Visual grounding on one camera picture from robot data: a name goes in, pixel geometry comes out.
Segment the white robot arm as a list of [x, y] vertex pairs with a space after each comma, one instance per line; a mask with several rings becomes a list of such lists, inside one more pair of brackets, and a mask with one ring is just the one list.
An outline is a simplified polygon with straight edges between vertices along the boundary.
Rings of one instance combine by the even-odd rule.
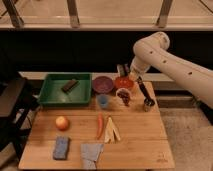
[[169, 46], [166, 33], [153, 33], [135, 42], [131, 65], [120, 64], [117, 69], [136, 81], [154, 67], [213, 109], [213, 71], [169, 53]]

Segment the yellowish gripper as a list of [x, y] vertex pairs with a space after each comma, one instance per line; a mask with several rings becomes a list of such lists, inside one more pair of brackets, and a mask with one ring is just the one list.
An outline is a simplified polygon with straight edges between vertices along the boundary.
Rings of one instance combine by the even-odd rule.
[[137, 79], [137, 75], [130, 70], [127, 64], [118, 64], [117, 71], [120, 77], [128, 77], [132, 81]]

